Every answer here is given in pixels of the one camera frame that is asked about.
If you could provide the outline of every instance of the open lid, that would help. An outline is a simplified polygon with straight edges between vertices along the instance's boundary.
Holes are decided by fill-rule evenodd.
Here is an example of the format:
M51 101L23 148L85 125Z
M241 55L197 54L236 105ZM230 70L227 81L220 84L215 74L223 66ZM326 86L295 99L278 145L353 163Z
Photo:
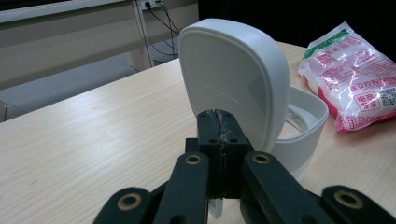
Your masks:
M252 26L205 19L178 39L192 110L232 113L255 150L270 152L288 111L290 73L273 38Z

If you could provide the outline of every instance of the plastic bag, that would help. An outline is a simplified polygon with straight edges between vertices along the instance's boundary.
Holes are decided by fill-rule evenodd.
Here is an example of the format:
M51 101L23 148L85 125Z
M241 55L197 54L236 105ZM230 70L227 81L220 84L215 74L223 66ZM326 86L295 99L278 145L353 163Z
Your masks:
M349 132L396 116L396 63L343 22L311 42L299 75Z

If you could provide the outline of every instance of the wooden table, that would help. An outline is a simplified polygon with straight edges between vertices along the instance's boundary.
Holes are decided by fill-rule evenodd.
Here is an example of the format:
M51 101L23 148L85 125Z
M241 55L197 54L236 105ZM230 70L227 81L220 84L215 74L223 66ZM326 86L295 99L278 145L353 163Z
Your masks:
M304 48L279 43L293 86ZM338 133L329 116L301 181L345 185L396 215L396 119ZM169 179L196 120L179 60L0 123L0 223L92 223L120 189ZM237 200L209 223L244 223Z

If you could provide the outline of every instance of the floor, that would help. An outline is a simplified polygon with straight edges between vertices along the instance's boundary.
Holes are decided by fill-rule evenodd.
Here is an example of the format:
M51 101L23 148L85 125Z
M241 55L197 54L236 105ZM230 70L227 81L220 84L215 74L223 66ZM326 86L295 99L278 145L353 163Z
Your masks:
M169 39L150 46L154 65L178 57L177 50L172 49L172 46L177 46L176 38L173 41ZM137 72L130 65L127 53L123 53L99 62L86 64L59 74L1 90L0 101L6 105L6 114L4 118L0 118L0 122L14 119Z

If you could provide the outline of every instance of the wall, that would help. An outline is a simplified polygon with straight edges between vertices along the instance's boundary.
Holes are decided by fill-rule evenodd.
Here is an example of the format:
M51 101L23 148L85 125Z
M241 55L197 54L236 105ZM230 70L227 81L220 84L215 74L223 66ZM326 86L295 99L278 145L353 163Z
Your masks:
M194 0L164 0L181 30L198 21ZM160 10L156 14L167 20ZM86 63L145 47L132 1L0 23L0 90ZM149 43L169 38L169 29L148 12Z

